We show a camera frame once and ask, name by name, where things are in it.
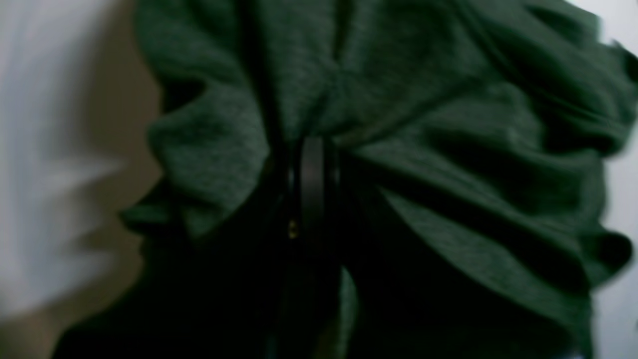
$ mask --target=knit fabric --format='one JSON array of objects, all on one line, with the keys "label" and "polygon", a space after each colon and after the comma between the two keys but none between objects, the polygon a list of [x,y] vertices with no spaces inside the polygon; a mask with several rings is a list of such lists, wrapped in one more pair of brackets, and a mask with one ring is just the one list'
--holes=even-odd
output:
[{"label": "knit fabric", "polygon": [[165,90],[148,136],[165,174],[122,214],[131,230],[214,241],[285,143],[329,136],[423,246],[591,340],[591,290],[632,255],[599,218],[638,100],[638,60],[598,43],[596,16],[560,0],[138,0],[135,22]]}]

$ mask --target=green sweater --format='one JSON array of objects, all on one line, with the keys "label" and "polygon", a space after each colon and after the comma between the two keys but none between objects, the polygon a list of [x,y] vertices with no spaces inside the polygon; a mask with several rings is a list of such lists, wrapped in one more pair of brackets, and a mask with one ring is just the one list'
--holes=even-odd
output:
[{"label": "green sweater", "polygon": [[130,229],[214,240],[268,157],[328,135],[423,246],[588,338],[591,290],[632,253],[599,217],[638,99],[638,61],[597,42],[596,16],[560,0],[138,0],[135,21],[165,90],[148,133],[165,175]]}]

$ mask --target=white wall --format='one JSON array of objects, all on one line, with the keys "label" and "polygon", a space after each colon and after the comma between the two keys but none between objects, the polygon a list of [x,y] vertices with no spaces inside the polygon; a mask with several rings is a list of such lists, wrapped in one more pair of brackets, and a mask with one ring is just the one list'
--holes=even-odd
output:
[{"label": "white wall", "polygon": [[[606,20],[602,40],[638,54],[633,0],[572,2]],[[8,359],[46,358],[62,328],[108,303],[138,270],[138,241],[114,216],[158,175],[144,137],[158,94],[132,41],[130,11],[129,0],[0,3],[0,328],[13,344]],[[605,221],[638,238],[633,138],[609,163]],[[638,266],[596,299],[599,358],[638,358]]]}]

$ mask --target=dark green fabric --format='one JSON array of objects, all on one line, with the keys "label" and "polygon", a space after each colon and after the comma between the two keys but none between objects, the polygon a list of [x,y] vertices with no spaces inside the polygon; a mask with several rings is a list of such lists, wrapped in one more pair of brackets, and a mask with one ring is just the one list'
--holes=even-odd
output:
[{"label": "dark green fabric", "polygon": [[[572,359],[561,355],[574,344],[565,330],[472,281],[423,246],[350,165],[343,168],[345,196],[333,239],[341,244],[338,257],[360,301],[355,307],[342,301],[337,318],[328,317],[337,319],[336,326],[325,330],[313,323],[308,303],[299,301],[309,299],[304,293],[294,302],[277,299],[284,271],[297,277],[297,290],[308,287],[299,280],[307,273],[304,263],[291,263],[283,250],[288,204],[281,201],[281,178],[271,176],[209,246],[194,252],[183,241],[147,241],[145,270],[135,286],[68,330],[54,359]],[[358,191],[366,194],[364,201]],[[245,218],[260,215],[246,225]],[[324,292],[326,302],[351,298],[352,281],[345,279],[341,295]],[[267,317],[278,303],[300,318],[285,323],[284,340],[272,356]],[[308,335],[317,329],[323,333]],[[318,349],[312,350],[316,339]]]},{"label": "dark green fabric", "polygon": [[423,246],[590,340],[590,292],[632,254],[599,217],[638,98],[638,61],[597,42],[594,15],[560,0],[138,0],[135,21],[165,90],[149,129],[165,175],[129,228],[214,241],[268,157],[329,135]]}]

